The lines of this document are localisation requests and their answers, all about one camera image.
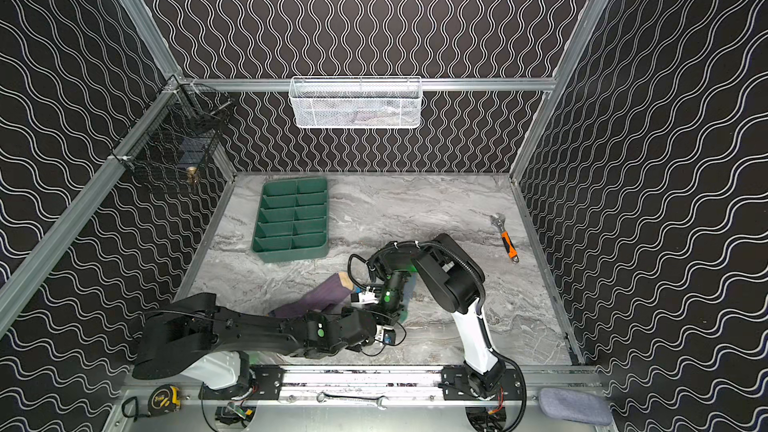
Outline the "green divided plastic tray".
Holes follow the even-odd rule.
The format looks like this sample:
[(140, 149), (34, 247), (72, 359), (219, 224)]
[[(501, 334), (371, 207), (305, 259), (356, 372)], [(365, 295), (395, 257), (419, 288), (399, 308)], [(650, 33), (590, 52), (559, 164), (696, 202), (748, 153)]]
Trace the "green divided plastic tray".
[(329, 251), (328, 181), (322, 176), (262, 186), (251, 249), (265, 263), (323, 258)]

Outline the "blue orange striped sock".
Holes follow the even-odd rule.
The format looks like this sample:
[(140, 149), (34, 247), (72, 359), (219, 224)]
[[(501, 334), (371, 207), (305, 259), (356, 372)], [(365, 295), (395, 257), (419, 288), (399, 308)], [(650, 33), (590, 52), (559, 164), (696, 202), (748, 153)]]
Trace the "blue orange striped sock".
[(396, 309), (397, 321), (404, 323), (408, 318), (409, 303), (413, 297), (419, 278), (411, 275), (404, 283), (399, 295), (399, 303)]

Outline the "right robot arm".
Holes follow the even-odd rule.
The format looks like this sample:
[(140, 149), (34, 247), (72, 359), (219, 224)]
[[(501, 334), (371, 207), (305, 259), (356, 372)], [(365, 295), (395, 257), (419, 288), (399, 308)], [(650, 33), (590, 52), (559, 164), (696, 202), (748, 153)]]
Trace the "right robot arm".
[(494, 349), (484, 317), (485, 275), (453, 238), (440, 234), (424, 242), (392, 241), (368, 258), (353, 254), (347, 275), (360, 291), (373, 294), (375, 300), (364, 308), (380, 326), (391, 329), (403, 327), (406, 286), (421, 280), (459, 333), (464, 375), (453, 389), (479, 399), (500, 394), (506, 365)]

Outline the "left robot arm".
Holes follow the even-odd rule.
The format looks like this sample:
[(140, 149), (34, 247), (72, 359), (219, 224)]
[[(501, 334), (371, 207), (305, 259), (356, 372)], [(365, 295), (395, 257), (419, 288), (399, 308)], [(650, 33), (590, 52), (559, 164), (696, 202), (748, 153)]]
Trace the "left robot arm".
[(396, 325), (391, 315), (354, 307), (294, 318), (244, 314), (218, 305), (214, 293), (198, 293), (144, 314), (132, 377), (170, 378), (218, 352), (270, 352), (313, 360), (343, 350), (360, 352), (383, 327)]

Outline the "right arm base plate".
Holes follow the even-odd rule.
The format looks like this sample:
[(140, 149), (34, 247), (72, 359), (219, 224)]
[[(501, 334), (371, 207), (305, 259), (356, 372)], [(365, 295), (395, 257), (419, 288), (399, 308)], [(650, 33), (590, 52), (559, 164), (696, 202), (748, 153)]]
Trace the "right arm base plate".
[(444, 367), (438, 387), (446, 401), (493, 401), (499, 399), (500, 393), (505, 400), (519, 400), (524, 379), (517, 370), (501, 362), (485, 373), (464, 364)]

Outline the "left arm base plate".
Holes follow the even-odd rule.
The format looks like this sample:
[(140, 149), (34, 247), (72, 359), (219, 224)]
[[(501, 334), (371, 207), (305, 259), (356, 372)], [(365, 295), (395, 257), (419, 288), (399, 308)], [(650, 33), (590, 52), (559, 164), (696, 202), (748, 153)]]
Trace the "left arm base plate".
[(286, 370), (276, 365), (253, 366), (244, 379), (233, 386), (213, 390), (203, 384), (198, 393), (200, 400), (277, 400), (283, 387)]

